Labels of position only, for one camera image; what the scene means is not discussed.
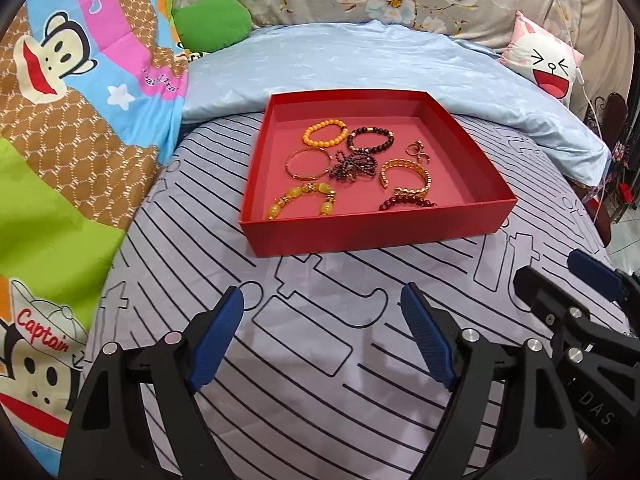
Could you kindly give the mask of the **gold ring pendant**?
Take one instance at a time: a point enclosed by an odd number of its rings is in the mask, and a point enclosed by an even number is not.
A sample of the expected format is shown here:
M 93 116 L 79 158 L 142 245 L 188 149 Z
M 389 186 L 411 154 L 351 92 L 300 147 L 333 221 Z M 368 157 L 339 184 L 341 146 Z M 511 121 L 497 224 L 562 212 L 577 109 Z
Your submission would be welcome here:
M 410 143 L 406 148 L 406 153 L 413 157 L 421 157 L 424 155 L 424 144 L 422 141 L 417 140 Z

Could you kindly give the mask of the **dark garnet bead strand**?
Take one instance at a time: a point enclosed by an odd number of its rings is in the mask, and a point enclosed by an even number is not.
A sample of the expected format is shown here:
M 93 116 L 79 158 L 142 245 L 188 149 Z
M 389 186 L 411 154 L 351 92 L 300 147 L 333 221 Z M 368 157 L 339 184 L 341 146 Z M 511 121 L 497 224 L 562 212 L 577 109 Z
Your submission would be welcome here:
M 378 162 L 368 153 L 356 151 L 346 154 L 338 151 L 335 164 L 329 170 L 329 178 L 340 182 L 356 182 L 360 178 L 374 178 Z

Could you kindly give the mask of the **black bead bracelet gold charm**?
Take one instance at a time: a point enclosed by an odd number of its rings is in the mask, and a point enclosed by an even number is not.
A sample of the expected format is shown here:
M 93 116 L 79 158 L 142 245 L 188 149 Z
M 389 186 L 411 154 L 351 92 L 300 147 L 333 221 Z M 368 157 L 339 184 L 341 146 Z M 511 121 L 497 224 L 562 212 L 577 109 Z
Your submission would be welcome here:
M 375 155 L 389 150 L 395 143 L 395 133 L 381 127 L 360 127 L 347 136 L 346 146 L 353 153 Z

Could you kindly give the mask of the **grey striped bed sheet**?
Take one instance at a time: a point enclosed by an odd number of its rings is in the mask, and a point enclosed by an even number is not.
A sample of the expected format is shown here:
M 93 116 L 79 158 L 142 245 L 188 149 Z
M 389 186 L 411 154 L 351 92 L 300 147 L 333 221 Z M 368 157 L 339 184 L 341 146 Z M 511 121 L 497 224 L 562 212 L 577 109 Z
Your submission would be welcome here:
M 491 235 L 361 252 L 258 258 L 239 226 L 261 114 L 188 133 L 117 252 L 87 351 L 146 346 L 213 307 L 230 286 L 242 323 L 198 404 L 242 479 L 405 479 L 448 401 L 428 374 L 398 304 L 418 284 L 430 303 L 500 344 L 550 332 L 515 297 L 533 266 L 592 318 L 626 316 L 567 270 L 568 254 L 606 256 L 584 207 L 546 154 L 516 130 L 461 125 L 518 201 Z

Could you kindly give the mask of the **thin gold bangle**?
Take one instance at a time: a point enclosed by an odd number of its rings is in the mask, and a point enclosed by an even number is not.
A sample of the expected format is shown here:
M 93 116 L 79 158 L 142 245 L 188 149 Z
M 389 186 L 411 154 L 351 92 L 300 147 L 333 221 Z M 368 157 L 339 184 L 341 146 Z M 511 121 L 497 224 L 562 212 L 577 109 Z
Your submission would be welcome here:
M 326 176 L 332 166 L 333 157 L 324 148 L 300 148 L 288 155 L 285 172 L 294 180 L 317 181 Z

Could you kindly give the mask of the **red cardboard tray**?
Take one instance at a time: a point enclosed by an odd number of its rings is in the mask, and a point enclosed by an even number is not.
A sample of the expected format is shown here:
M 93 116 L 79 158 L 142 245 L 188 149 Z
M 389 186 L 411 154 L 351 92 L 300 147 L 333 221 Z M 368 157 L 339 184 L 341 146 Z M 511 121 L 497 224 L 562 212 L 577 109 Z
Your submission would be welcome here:
M 285 172 L 288 155 L 303 147 L 309 127 L 339 119 L 350 128 L 381 127 L 395 143 L 380 164 L 424 144 L 432 177 L 431 206 L 398 204 L 382 211 L 395 188 L 422 188 L 410 169 L 393 168 L 390 185 L 378 178 L 331 183 L 336 202 L 320 211 L 318 193 L 299 196 L 270 220 L 268 210 L 297 182 Z M 269 100 L 250 159 L 240 227 L 258 257 L 342 252 L 436 242 L 498 230 L 516 203 L 514 193 L 480 146 L 434 98 L 409 90 L 317 90 L 275 94 Z

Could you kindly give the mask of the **white pink cat cushion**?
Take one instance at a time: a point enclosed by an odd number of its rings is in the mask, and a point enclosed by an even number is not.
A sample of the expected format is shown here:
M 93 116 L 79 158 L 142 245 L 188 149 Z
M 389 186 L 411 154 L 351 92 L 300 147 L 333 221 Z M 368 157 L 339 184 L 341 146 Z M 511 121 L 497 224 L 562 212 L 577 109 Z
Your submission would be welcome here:
M 562 102 L 570 104 L 577 72 L 584 56 L 518 11 L 514 29 L 499 62 L 536 84 Z

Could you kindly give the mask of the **light blue quilt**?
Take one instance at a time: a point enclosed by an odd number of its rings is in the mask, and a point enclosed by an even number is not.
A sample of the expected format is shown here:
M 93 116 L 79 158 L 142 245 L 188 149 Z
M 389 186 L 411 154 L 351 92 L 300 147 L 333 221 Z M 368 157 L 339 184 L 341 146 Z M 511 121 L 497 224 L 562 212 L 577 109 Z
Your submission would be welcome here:
M 562 174 L 597 186 L 611 152 L 560 101 L 500 64 L 488 48 L 378 21 L 255 30 L 190 63 L 182 121 L 261 112 L 275 93 L 392 89 L 429 93 L 451 114 L 521 131 Z

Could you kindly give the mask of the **colourful monkey cartoon blanket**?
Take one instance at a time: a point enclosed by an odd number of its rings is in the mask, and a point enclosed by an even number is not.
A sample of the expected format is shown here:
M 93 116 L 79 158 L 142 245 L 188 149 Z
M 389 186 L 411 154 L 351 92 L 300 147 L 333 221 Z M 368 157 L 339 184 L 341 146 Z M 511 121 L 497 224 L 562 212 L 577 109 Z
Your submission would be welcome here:
M 178 140 L 167 0 L 1 0 L 1 474 L 58 473 L 117 249 Z

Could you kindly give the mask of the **green plush pillow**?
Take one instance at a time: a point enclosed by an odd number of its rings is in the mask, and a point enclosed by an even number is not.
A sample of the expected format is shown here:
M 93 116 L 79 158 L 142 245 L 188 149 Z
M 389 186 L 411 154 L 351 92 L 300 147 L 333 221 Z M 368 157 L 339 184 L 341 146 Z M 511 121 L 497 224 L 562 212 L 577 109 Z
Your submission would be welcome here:
M 200 0 L 174 11 L 182 46 L 191 52 L 212 53 L 250 36 L 252 16 L 238 0 Z

